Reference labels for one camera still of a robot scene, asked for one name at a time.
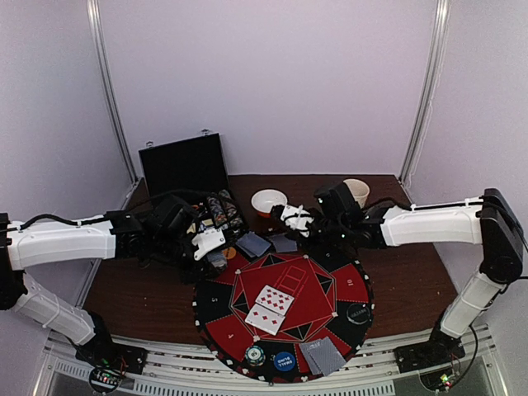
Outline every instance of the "wooden table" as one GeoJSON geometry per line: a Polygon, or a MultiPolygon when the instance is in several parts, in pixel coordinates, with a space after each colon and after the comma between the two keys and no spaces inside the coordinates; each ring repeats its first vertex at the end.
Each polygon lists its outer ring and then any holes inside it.
{"type": "MultiPolygon", "coordinates": [[[[263,188],[283,191],[292,204],[317,206],[314,190],[352,176],[232,176],[236,195],[250,227],[265,231],[271,220],[257,216],[252,195],[263,188]]],[[[357,177],[370,186],[369,201],[393,197],[408,202],[394,176],[357,177]]],[[[131,204],[147,196],[144,184],[131,204]]],[[[435,248],[430,243],[360,250],[362,266],[375,293],[375,320],[368,336],[384,337],[431,328],[456,292],[435,248]]],[[[160,264],[140,269],[136,260],[110,260],[101,264],[88,294],[85,309],[102,315],[115,335],[160,342],[201,344],[191,308],[193,286],[182,285],[177,270],[160,264]]]]}

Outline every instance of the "poker table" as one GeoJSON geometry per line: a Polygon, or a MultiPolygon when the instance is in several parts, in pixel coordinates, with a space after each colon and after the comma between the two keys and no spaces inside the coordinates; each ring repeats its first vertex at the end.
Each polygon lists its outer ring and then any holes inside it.
{"type": "Polygon", "coordinates": [[[213,280],[195,287],[195,325],[206,346],[227,367],[268,383],[315,380],[299,345],[329,337],[346,361],[363,344],[373,323],[374,296],[360,263],[330,247],[307,254],[270,252],[250,259],[244,252],[228,261],[213,280]],[[295,300],[273,336],[245,323],[256,298],[271,286],[295,300]],[[266,359],[251,366],[251,346],[266,359]],[[284,357],[287,370],[284,370],[284,357]]]}

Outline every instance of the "white cup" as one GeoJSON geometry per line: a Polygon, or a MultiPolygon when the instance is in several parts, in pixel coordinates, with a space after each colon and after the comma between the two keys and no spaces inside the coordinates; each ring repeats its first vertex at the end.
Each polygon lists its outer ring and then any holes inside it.
{"type": "Polygon", "coordinates": [[[364,181],[357,179],[343,180],[361,208],[365,207],[366,199],[369,197],[370,188],[364,181]]]}

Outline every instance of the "metal frame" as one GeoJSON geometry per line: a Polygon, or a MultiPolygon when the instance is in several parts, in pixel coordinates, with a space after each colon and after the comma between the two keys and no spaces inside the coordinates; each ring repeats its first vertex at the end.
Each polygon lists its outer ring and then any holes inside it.
{"type": "Polygon", "coordinates": [[[132,157],[130,156],[129,146],[126,143],[123,125],[117,109],[116,94],[112,86],[110,68],[108,66],[108,58],[106,57],[105,42],[102,34],[101,15],[99,13],[99,1],[87,0],[88,20],[90,21],[90,29],[92,30],[93,41],[96,46],[97,59],[99,61],[99,69],[101,71],[102,85],[105,90],[106,105],[110,114],[112,126],[115,137],[119,145],[119,150],[123,162],[125,163],[126,171],[129,174],[130,181],[136,183],[138,175],[134,168],[132,157]]]}
{"type": "MultiPolygon", "coordinates": [[[[485,370],[493,394],[508,396],[502,377],[502,363],[498,358],[495,343],[488,326],[476,328],[478,335],[478,355],[483,358],[485,370]]],[[[146,348],[148,357],[142,375],[127,375],[122,390],[141,395],[338,395],[354,394],[353,390],[372,389],[392,384],[393,380],[414,376],[418,373],[399,374],[393,353],[394,348],[426,341],[431,330],[402,334],[398,336],[367,340],[361,353],[352,358],[338,372],[316,381],[300,384],[275,384],[269,386],[240,375],[216,360],[205,346],[146,342],[125,337],[114,337],[116,342],[146,348]]],[[[467,364],[474,353],[472,332],[462,337],[467,364]]],[[[45,345],[42,357],[42,370],[37,373],[35,396],[49,396],[54,373],[69,375],[80,380],[87,379],[91,367],[75,359],[75,350],[64,336],[52,332],[45,345]]]]}
{"type": "Polygon", "coordinates": [[[420,148],[425,136],[427,117],[431,108],[431,99],[440,74],[441,58],[446,44],[447,20],[450,12],[450,0],[437,0],[436,19],[431,37],[431,49],[427,61],[426,77],[423,83],[422,96],[412,128],[411,140],[403,160],[399,180],[404,186],[410,182],[413,168],[418,160],[420,148]]]}

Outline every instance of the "metal grate floor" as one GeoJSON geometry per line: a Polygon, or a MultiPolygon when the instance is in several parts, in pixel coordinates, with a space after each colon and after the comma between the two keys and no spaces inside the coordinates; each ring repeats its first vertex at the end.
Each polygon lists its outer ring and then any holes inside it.
{"type": "MultiPolygon", "coordinates": [[[[477,329],[479,358],[458,389],[450,394],[507,396],[500,360],[487,326],[477,329]]],[[[142,342],[122,337],[115,340],[149,351],[142,375],[128,375],[115,396],[395,396],[428,395],[419,373],[401,375],[394,360],[395,347],[425,341],[429,332],[367,340],[361,355],[338,372],[303,384],[270,386],[239,375],[217,361],[204,346],[142,342]]],[[[467,364],[474,351],[471,333],[462,341],[467,364]]],[[[88,364],[74,358],[75,350],[57,333],[51,333],[42,356],[42,370],[36,380],[35,396],[92,396],[87,383],[88,364]]]]}

